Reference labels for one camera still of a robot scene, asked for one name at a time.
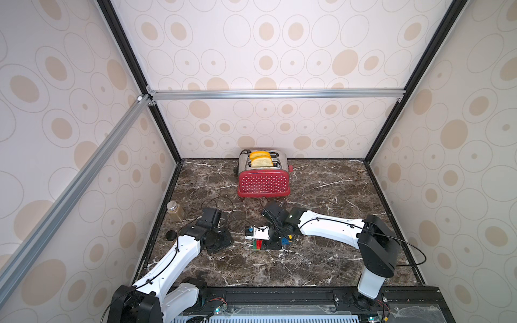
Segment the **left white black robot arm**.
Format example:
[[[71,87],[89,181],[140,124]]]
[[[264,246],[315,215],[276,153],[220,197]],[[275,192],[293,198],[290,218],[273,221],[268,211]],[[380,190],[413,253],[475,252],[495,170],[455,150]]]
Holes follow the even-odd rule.
[[[121,285],[114,292],[101,322],[172,322],[185,310],[203,308],[207,303],[207,284],[189,278],[173,288],[188,264],[201,254],[219,252],[233,239],[219,227],[222,211],[204,208],[195,223],[180,230],[172,248],[145,276],[133,285]]]

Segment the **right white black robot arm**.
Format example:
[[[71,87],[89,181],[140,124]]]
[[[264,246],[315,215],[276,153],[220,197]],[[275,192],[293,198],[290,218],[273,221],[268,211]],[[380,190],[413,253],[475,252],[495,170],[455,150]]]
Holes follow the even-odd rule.
[[[394,276],[401,244],[394,232],[375,215],[366,219],[344,219],[321,215],[305,208],[286,210],[268,203],[262,216],[267,224],[249,227],[246,239],[254,240],[259,250],[280,250],[284,241],[296,236],[316,236],[338,241],[359,250],[364,267],[358,293],[375,300],[385,281]]]

